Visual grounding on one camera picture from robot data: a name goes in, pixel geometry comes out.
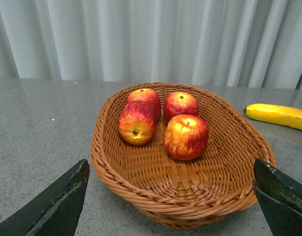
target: basket bottom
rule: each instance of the basket bottom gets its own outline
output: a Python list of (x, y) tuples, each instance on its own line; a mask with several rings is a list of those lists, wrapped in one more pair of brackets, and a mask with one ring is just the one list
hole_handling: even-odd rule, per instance
[(172, 229), (178, 229), (178, 230), (190, 230), (197, 227), (200, 227), (202, 225), (207, 225), (211, 223), (218, 222), (225, 218), (226, 215), (220, 215), (220, 216), (207, 216), (197, 219), (181, 219), (178, 216), (172, 216), (167, 215), (162, 212), (150, 212), (145, 211), (141, 209), (138, 206), (135, 206), (135, 208), (145, 216), (148, 216), (152, 220), (154, 220), (157, 223), (160, 223), (166, 227), (172, 228)]

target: countertop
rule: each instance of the countertop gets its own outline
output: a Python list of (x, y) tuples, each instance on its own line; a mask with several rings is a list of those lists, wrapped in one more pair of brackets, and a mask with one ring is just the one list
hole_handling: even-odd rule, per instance
[[(27, 204), (77, 161), (90, 162), (94, 125), (103, 103), (130, 82), (0, 78), (0, 222)], [(205, 87), (237, 111), (251, 103), (302, 109), (302, 90)], [(271, 145), (277, 167), (302, 184), (302, 131), (249, 121)], [(76, 236), (269, 236), (260, 205), (193, 230), (174, 230), (115, 195), (90, 167)]]

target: basket rim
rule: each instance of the basket rim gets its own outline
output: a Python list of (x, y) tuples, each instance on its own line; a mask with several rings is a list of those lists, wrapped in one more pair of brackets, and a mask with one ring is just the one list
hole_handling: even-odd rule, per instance
[[(97, 123), (100, 123), (100, 127), (104, 127), (106, 121), (101, 119), (102, 113), (108, 109), (107, 105), (108, 103), (112, 103), (115, 98), (120, 95), (123, 91), (127, 91), (129, 89), (136, 90), (141, 88), (148, 88), (153, 86), (183, 86), (185, 88), (194, 89), (199, 92), (208, 93), (209, 95), (213, 96), (214, 98), (220, 100), (223, 104), (226, 104), (227, 106), (230, 106), (233, 108), (226, 100), (223, 98), (213, 94), (212, 92), (208, 90), (204, 90), (202, 88), (197, 88), (191, 85), (185, 85), (185, 84), (173, 84), (173, 83), (163, 83), (163, 82), (152, 82), (152, 83), (142, 83), (138, 85), (132, 85), (128, 86), (126, 88), (123, 88), (122, 90), (118, 91), (117, 93), (113, 94), (111, 97), (109, 97), (103, 104), (101, 111), (97, 117), (97, 122), (95, 124), (94, 132), (95, 130), (99, 130), (99, 127)], [(236, 113), (233, 115), (238, 115), (242, 118), (244, 121), (246, 127), (250, 129), (251, 133), (254, 135), (255, 139), (258, 139), (258, 143), (262, 143), (262, 145), (265, 147), (267, 151), (267, 161), (269, 161), (270, 164), (273, 166), (276, 166), (275, 162), (275, 155), (267, 142), (267, 140), (262, 136), (262, 134), (240, 113)], [(169, 203), (174, 198), (165, 198), (161, 195), (158, 195), (156, 193), (153, 193), (151, 191), (140, 189), (134, 185), (132, 185), (130, 182), (125, 180), (120, 174), (118, 174), (109, 164), (107, 159), (104, 155), (104, 148), (103, 148), (103, 133), (98, 132), (98, 139), (97, 142), (95, 135), (92, 137), (92, 144), (91, 144), (91, 161), (94, 165), (94, 168), (96, 169), (96, 172), (101, 179), (115, 194), (121, 196), (122, 198), (126, 199), (127, 201), (131, 202), (137, 207), (141, 207), (145, 210), (149, 210), (152, 212), (163, 212), (168, 214), (174, 214), (179, 215), (183, 219), (193, 219), (193, 216), (200, 215), (200, 217), (204, 216), (210, 216), (211, 212), (213, 212), (212, 215), (226, 215), (229, 213), (232, 213), (237, 210), (243, 210), (246, 209), (253, 204), (257, 202), (257, 198), (255, 194), (253, 193), (252, 184), (248, 187), (245, 187), (244, 189), (241, 189), (239, 191), (235, 191), (231, 195), (221, 196), (218, 199), (213, 200), (214, 204), (210, 208), (202, 207), (202, 206), (196, 206), (196, 205), (177, 205), (176, 203)], [(97, 160), (93, 156), (93, 152), (96, 152), (94, 146), (94, 143), (98, 143), (99, 147), (99, 154), (100, 160)]]

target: banana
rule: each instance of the banana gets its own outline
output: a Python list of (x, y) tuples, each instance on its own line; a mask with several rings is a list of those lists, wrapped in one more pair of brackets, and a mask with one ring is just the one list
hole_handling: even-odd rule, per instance
[(245, 107), (244, 113), (258, 121), (302, 130), (302, 110), (298, 108), (255, 103)]

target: gray granite countertop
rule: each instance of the gray granite countertop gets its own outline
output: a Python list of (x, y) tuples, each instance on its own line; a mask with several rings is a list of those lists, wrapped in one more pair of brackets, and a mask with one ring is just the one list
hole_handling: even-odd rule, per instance
[[(103, 103), (132, 83), (0, 78), (0, 222), (27, 204), (78, 160), (90, 165), (94, 125)], [(302, 109), (302, 90), (203, 87), (237, 111), (256, 102)], [(302, 131), (250, 122), (268, 140), (277, 167), (302, 184)], [(94, 168), (77, 236), (268, 236), (260, 205), (193, 230), (158, 224), (115, 195)]]

